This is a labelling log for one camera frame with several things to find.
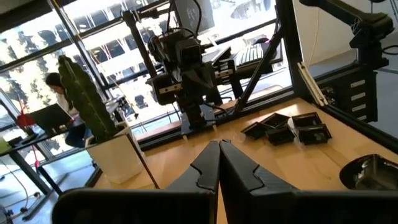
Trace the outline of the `dark window frame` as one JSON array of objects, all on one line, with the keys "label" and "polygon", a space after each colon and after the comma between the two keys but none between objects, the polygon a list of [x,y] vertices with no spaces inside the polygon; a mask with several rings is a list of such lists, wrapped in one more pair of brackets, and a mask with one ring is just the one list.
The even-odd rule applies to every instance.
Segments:
[{"label": "dark window frame", "polygon": [[[49,12],[0,32],[0,96],[35,110],[55,103],[55,92],[45,84],[58,70],[58,58],[69,57],[88,73],[105,97],[126,95],[148,99],[149,72],[123,11],[156,9],[158,18],[137,23],[145,44],[180,24],[175,0],[45,0]],[[248,35],[270,26],[275,0],[211,0],[215,26],[198,38],[209,45],[237,34]]]}]

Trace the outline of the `silver rig bracket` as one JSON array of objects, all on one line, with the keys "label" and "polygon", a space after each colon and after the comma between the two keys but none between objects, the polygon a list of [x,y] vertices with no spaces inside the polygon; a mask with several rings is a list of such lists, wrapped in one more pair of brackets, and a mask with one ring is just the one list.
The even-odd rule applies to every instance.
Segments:
[{"label": "silver rig bracket", "polygon": [[310,74],[306,65],[303,62],[298,62],[297,66],[298,66],[298,71],[299,71],[304,83],[306,84],[310,94],[312,95],[315,103],[321,107],[328,105],[327,99],[325,98],[324,94],[320,90],[316,81],[313,79],[313,77]]}]

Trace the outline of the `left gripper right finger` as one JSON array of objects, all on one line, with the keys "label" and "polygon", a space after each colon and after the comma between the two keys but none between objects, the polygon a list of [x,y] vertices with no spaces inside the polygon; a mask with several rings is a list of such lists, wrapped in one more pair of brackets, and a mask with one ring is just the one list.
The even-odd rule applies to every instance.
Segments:
[{"label": "left gripper right finger", "polygon": [[295,190],[296,187],[263,168],[231,141],[220,141],[221,183],[231,187],[253,190]]}]

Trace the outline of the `person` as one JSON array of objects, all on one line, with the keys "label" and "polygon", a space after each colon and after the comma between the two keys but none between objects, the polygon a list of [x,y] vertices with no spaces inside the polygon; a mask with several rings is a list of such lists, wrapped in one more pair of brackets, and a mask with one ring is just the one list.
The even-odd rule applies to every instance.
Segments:
[{"label": "person", "polygon": [[[57,97],[57,103],[63,108],[71,117],[77,118],[79,112],[74,108],[69,99],[66,90],[61,82],[59,73],[48,73],[45,77],[46,85],[52,89]],[[84,148],[86,139],[91,136],[91,130],[84,124],[71,128],[65,138],[65,143],[71,147]]]}]

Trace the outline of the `green cactus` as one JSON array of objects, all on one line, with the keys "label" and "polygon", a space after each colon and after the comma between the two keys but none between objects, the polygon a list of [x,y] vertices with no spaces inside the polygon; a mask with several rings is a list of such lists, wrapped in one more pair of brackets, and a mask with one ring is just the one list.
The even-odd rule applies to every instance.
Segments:
[{"label": "green cactus", "polygon": [[96,142],[105,142],[113,138],[119,129],[111,119],[91,77],[79,64],[65,55],[58,58],[58,72],[68,99],[78,110],[80,118],[91,130]]}]

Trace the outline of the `black rig upright post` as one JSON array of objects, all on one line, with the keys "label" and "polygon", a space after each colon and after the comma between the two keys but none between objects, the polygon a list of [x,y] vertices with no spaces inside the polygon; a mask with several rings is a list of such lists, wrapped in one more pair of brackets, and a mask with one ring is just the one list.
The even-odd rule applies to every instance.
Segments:
[{"label": "black rig upright post", "polygon": [[302,61],[302,51],[295,18],[293,0],[276,0],[277,17],[281,24],[286,57],[289,64],[292,88],[295,96],[303,97],[306,94],[298,63]]}]

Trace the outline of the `black laptop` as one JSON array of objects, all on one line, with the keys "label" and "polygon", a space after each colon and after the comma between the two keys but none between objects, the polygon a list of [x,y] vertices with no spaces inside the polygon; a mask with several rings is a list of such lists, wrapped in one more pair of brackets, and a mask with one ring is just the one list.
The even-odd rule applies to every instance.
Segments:
[{"label": "black laptop", "polygon": [[58,103],[31,112],[28,116],[46,133],[57,133],[61,131],[61,126],[66,127],[72,121],[72,117]]}]

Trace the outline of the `black leaf-shaped mini plate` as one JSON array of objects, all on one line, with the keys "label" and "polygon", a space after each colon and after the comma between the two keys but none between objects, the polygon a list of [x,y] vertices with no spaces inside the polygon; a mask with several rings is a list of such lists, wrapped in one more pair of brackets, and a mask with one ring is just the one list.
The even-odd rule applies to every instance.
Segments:
[{"label": "black leaf-shaped mini plate", "polygon": [[398,164],[379,154],[368,154],[347,163],[339,177],[351,190],[398,190]]}]

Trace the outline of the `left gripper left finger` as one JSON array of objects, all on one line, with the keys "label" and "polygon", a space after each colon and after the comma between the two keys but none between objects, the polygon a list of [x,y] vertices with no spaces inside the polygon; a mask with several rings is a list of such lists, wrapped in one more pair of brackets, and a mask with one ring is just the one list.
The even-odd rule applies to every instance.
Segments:
[{"label": "left gripper left finger", "polygon": [[210,141],[188,169],[166,190],[178,192],[216,192],[219,182],[220,145]]}]

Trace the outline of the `black slanted pole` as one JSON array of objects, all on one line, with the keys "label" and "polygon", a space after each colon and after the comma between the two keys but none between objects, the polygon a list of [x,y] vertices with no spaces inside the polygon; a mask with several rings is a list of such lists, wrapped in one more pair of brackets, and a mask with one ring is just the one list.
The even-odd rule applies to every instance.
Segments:
[{"label": "black slanted pole", "polygon": [[158,18],[159,17],[158,10],[148,9],[146,11],[137,11],[137,10],[123,11],[121,13],[121,17],[131,31],[133,39],[135,40],[135,42],[137,44],[137,47],[142,56],[144,64],[149,72],[150,77],[154,78],[157,75],[157,72],[152,63],[152,60],[149,57],[149,53],[147,52],[147,48],[142,39],[139,28],[137,27],[137,23],[141,23],[142,19],[146,19],[146,18]]}]

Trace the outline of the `black small square mini plate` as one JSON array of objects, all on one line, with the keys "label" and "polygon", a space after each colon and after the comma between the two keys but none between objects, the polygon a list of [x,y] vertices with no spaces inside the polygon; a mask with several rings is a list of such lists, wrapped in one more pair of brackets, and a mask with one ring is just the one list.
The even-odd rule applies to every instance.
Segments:
[{"label": "black small square mini plate", "polygon": [[282,115],[279,113],[273,113],[261,121],[262,124],[278,128],[287,125],[290,116]]},{"label": "black small square mini plate", "polygon": [[290,130],[290,128],[285,126],[268,130],[266,132],[266,137],[272,145],[277,146],[292,142],[295,138],[295,134]]},{"label": "black small square mini plate", "polygon": [[244,128],[241,132],[245,134],[247,137],[257,140],[259,138],[262,138],[266,135],[266,132],[273,129],[272,126],[269,126],[267,124],[255,122],[251,124],[250,126]]},{"label": "black small square mini plate", "polygon": [[293,116],[292,121],[296,128],[322,124],[322,121],[316,112]]},{"label": "black small square mini plate", "polygon": [[305,145],[327,143],[331,134],[325,124],[297,128],[298,138]]}]

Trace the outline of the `dark office desk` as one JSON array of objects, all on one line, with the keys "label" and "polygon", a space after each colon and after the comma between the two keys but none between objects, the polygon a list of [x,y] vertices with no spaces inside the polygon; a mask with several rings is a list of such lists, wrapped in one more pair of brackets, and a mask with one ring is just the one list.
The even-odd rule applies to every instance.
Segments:
[{"label": "dark office desk", "polygon": [[23,220],[30,220],[33,218],[34,215],[41,209],[43,204],[49,199],[52,193],[56,192],[58,195],[61,195],[62,193],[59,185],[68,177],[68,174],[63,175],[58,182],[55,182],[49,173],[44,169],[44,166],[85,150],[85,148],[72,149],[71,151],[63,152],[60,155],[53,156],[50,159],[47,158],[45,162],[35,166],[35,170],[33,170],[33,168],[19,154],[19,151],[27,149],[31,146],[41,152],[39,144],[57,135],[58,134],[51,136],[45,134],[43,131],[39,132],[38,134],[32,133],[30,136],[18,141],[15,145],[8,146],[7,148],[0,150],[0,157],[9,156],[44,195],[39,198],[38,202],[33,203],[32,208],[29,208],[26,212],[24,212],[22,216]]}]

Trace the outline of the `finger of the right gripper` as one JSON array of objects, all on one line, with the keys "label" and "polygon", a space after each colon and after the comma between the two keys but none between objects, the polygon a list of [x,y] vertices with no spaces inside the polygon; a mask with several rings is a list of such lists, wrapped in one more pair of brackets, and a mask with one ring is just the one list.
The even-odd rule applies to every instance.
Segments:
[{"label": "finger of the right gripper", "polygon": [[210,67],[201,67],[200,75],[202,90],[206,96],[206,101],[217,101],[217,90],[213,69]]},{"label": "finger of the right gripper", "polygon": [[197,78],[197,73],[194,70],[189,70],[182,74],[182,85],[185,92],[185,96],[190,103],[199,105],[201,99],[197,93],[197,83],[195,79]]}]

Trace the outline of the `dark desk monitor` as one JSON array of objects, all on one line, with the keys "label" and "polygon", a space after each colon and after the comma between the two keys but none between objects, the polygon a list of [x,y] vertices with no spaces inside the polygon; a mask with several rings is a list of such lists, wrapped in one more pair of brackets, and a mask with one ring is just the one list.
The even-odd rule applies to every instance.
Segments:
[{"label": "dark desk monitor", "polygon": [[199,34],[215,26],[211,0],[175,0],[180,24]]}]

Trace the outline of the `black drawer unit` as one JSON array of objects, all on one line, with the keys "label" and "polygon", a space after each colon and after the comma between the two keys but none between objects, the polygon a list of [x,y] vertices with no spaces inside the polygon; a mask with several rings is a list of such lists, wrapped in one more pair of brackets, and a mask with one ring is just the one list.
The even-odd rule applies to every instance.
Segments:
[{"label": "black drawer unit", "polygon": [[345,76],[322,89],[329,104],[358,120],[378,121],[377,72]]}]

